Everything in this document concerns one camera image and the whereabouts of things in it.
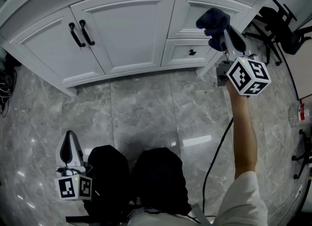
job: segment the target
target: white cube with markers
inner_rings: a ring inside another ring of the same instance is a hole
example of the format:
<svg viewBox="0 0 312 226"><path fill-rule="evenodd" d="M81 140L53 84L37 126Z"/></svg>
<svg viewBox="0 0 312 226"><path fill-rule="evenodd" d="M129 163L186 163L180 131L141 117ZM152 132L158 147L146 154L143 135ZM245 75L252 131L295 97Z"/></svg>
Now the white cube with markers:
<svg viewBox="0 0 312 226"><path fill-rule="evenodd" d="M236 59L227 76L240 95L258 95L271 83L263 62L243 57Z"/></svg>
<svg viewBox="0 0 312 226"><path fill-rule="evenodd" d="M55 179L58 196L62 200L89 200L92 178L77 174Z"/></svg>

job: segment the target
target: forearm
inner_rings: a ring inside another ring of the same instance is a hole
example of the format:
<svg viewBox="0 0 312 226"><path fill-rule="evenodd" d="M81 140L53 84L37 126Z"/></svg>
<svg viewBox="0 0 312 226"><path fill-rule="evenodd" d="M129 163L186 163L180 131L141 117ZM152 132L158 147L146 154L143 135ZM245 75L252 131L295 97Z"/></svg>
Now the forearm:
<svg viewBox="0 0 312 226"><path fill-rule="evenodd" d="M231 95L234 118L235 179L247 171L255 171L257 139L246 96Z"/></svg>

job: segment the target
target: white t-shirt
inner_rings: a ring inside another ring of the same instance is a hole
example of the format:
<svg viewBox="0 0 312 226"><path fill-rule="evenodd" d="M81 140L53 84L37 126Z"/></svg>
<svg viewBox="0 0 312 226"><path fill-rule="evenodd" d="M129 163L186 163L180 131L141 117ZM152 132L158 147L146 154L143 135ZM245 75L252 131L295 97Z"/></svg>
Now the white t-shirt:
<svg viewBox="0 0 312 226"><path fill-rule="evenodd" d="M257 175L253 171L241 174L226 192L214 226L267 226L268 210L260 198ZM195 226L190 219L166 213L134 213L129 226Z"/></svg>

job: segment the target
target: bottle label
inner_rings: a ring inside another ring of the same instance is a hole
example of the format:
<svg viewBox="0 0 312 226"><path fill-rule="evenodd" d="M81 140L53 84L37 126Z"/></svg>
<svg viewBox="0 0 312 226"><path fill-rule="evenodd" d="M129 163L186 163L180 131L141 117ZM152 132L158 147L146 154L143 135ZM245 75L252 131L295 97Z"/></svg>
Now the bottle label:
<svg viewBox="0 0 312 226"><path fill-rule="evenodd" d="M298 106L298 120L299 121L305 120L305 117L304 117L304 103Z"/></svg>

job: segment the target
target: white cable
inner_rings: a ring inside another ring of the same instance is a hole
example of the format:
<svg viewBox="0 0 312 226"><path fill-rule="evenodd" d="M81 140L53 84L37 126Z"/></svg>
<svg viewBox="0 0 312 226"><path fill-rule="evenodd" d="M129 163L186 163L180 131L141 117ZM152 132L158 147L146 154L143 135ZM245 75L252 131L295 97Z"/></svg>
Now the white cable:
<svg viewBox="0 0 312 226"><path fill-rule="evenodd" d="M307 178L307 180L306 180L305 183L302 185L302 187L304 187L304 186L306 185L306 183L309 181L309 178L310 178L311 176L312 176L312 174ZM275 213L277 213L277 211L278 211L280 208L282 208L282 207L289 201L289 199L291 198L292 195L294 195L294 194L295 194L295 195L296 195L296 194L299 194L299 195L300 195L300 193L301 193L301 191L296 191L296 192L290 194L289 197L287 198L287 200L286 200L280 207L278 207L278 208L276 209L276 211L268 218L268 222L269 222L269 220L275 215ZM292 206L294 205L295 201L298 199L299 195L298 195L297 197L295 197Z"/></svg>

